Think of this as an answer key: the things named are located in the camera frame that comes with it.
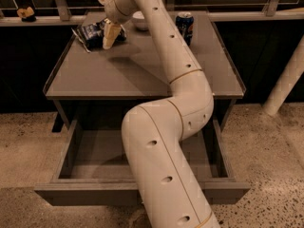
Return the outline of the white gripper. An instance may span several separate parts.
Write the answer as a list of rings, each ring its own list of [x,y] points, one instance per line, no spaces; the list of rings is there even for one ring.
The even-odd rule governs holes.
[[[122,27],[135,12],[133,0],[98,0],[109,20],[104,24],[103,49],[111,49]]]

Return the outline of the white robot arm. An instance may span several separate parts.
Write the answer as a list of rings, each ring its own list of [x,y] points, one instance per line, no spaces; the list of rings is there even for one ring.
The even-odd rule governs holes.
[[[163,0],[98,1],[110,20],[105,48],[113,45],[120,25],[142,12],[172,93],[133,107],[122,123],[124,151],[152,227],[220,228],[180,147],[213,114],[213,93],[199,62]]]

